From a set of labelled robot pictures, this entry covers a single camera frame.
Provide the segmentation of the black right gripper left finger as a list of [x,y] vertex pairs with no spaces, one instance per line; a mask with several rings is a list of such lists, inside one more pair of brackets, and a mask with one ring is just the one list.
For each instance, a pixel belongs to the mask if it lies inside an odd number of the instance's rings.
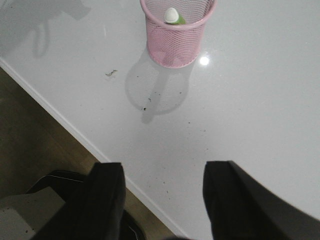
[[34,240],[117,240],[126,184],[121,163],[95,163],[83,184],[32,237]]

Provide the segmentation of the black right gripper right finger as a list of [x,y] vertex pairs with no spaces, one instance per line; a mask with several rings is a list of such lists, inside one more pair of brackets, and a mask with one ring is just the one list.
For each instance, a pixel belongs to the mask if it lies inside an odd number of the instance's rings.
[[233,161],[208,161],[203,200],[215,240],[318,240],[320,222],[269,191]]

